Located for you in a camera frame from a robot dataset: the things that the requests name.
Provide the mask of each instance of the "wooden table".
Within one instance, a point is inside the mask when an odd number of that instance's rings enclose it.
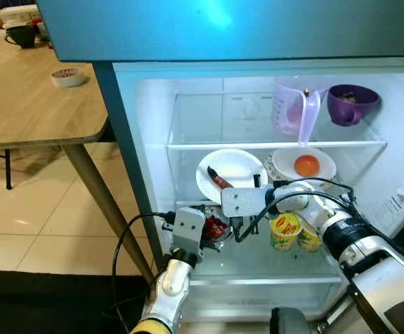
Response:
[[[87,81],[78,87],[56,87],[51,73],[70,66],[81,68]],[[127,223],[83,146],[98,140],[107,119],[91,64],[60,63],[46,44],[21,49],[0,39],[0,148],[61,145],[120,236]],[[134,235],[127,233],[123,244],[151,280],[152,272]]]

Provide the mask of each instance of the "purple bowl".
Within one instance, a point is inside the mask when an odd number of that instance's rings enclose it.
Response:
[[[343,95],[349,94],[356,99],[356,102],[341,99]],[[380,96],[371,89],[355,85],[336,85],[328,91],[328,113],[334,124],[342,127],[349,127],[359,123],[368,113],[379,109]]]

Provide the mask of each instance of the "table leg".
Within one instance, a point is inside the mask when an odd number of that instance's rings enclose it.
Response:
[[[112,227],[116,235],[120,237],[122,231],[127,225],[126,219],[124,219],[120,208],[117,206],[115,199],[104,183],[104,180],[84,148],[84,145],[64,145],[62,148],[88,188],[90,194],[97,202],[99,208],[103,211],[109,225]],[[151,283],[154,276],[152,275],[145,256],[131,231],[126,233],[126,237],[124,237],[123,240],[123,246],[146,281]]]
[[[12,176],[10,169],[10,150],[6,148],[4,150],[4,159],[6,160],[6,188],[12,190]]]

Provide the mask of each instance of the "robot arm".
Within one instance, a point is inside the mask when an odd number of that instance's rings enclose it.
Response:
[[[350,282],[348,293],[372,331],[404,333],[404,252],[365,222],[351,200],[337,200],[307,181],[276,188],[222,190],[223,213],[235,218],[237,242],[253,229],[249,226],[240,235],[240,217],[256,216],[257,223],[264,214],[269,218],[283,212],[298,214],[317,231],[338,261]],[[191,208],[177,211],[172,249],[177,251],[157,281],[151,305],[132,333],[178,333],[180,307],[188,295],[190,276],[203,258],[203,225],[201,212]]]
[[[276,189],[224,189],[223,209],[226,216],[234,212],[254,215],[278,202],[269,214],[294,212],[303,217],[338,261],[350,283],[348,293],[372,331],[404,333],[404,251],[364,221],[350,203],[302,194],[306,191],[321,190],[306,181]],[[296,193],[299,195],[283,199]]]

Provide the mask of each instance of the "open refrigerator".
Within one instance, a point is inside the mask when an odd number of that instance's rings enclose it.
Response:
[[[58,58],[92,62],[141,212],[209,204],[195,181],[210,152],[263,161],[298,138],[271,121],[275,81],[377,92],[359,124],[330,122],[324,100],[307,146],[337,165],[357,208],[390,237],[404,231],[404,1],[38,0]],[[110,18],[110,24],[102,24]],[[170,233],[145,229],[163,264]],[[268,224],[242,244],[206,250],[186,320],[263,320],[275,306],[324,315],[347,282],[321,248],[270,247]]]
[[[242,149],[263,161],[273,150],[298,147],[296,135],[283,134],[271,122],[275,81],[297,76],[305,87],[355,84],[381,96],[380,110],[351,127],[331,122],[325,97],[307,146],[333,158],[336,179],[355,188],[361,214],[394,236],[404,227],[404,67],[321,65],[242,62],[213,70],[203,63],[114,64],[152,210],[215,204],[195,181],[198,164],[214,150]],[[167,253],[171,234],[159,220],[156,232]],[[259,234],[242,244],[232,238],[220,253],[205,250],[191,278],[185,319],[267,320],[274,307],[297,308],[318,319],[346,289],[337,265],[323,247],[316,253],[297,245],[275,250],[268,222],[262,221]]]

